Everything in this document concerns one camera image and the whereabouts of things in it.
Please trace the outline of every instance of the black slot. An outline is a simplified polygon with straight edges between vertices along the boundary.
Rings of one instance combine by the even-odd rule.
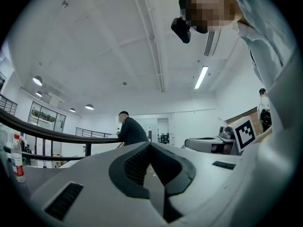
[[[231,163],[226,163],[226,162],[221,162],[221,161],[215,161],[213,163],[214,166],[222,167],[225,169],[233,170],[236,166],[236,164],[231,164]]]
[[[62,221],[82,188],[82,185],[76,183],[68,184],[62,193],[60,193],[60,195],[45,209],[45,212]]]

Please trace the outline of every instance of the white ceiling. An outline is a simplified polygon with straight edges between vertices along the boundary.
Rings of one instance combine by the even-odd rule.
[[[209,92],[226,64],[204,56],[208,34],[192,31],[184,44],[172,32],[178,0],[68,0],[66,8],[63,1],[33,0],[9,35],[22,87],[35,95],[41,88],[32,77],[40,75],[42,100],[49,103],[47,94],[54,94],[60,109],[84,115],[91,103],[98,114],[112,95],[193,93],[204,65],[209,76],[196,92]],[[235,37],[232,32],[220,36]]]

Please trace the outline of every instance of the plastic water bottle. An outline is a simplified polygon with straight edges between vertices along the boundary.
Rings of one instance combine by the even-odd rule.
[[[22,151],[19,141],[19,135],[14,135],[13,145],[11,147],[11,164],[13,166],[14,174],[18,182],[22,183],[25,181],[23,164],[22,164]]]

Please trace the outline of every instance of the window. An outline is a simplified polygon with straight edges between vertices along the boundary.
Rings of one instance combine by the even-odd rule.
[[[53,110],[33,102],[27,122],[44,129],[62,133],[65,115],[56,113]]]

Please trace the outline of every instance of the ceiling light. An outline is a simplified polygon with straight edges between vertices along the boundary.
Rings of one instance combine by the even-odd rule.
[[[41,92],[41,91],[37,91],[36,94],[37,94],[39,97],[42,97],[42,92]]]
[[[207,70],[208,70],[208,66],[204,66],[202,68],[202,71],[201,71],[201,74],[199,76],[198,82],[197,82],[197,84],[195,86],[195,89],[198,89],[200,87],[200,85],[201,85],[201,83],[202,83],[202,81],[203,81],[203,79],[204,79],[204,77],[205,77],[205,75],[207,73]]]
[[[87,108],[87,109],[89,109],[89,110],[94,110],[94,106],[91,105],[91,104],[87,104],[87,105],[85,106],[85,108]]]
[[[41,76],[35,76],[35,77],[33,78],[33,81],[34,81],[36,84],[38,84],[39,86],[42,86],[43,81],[42,81]]]

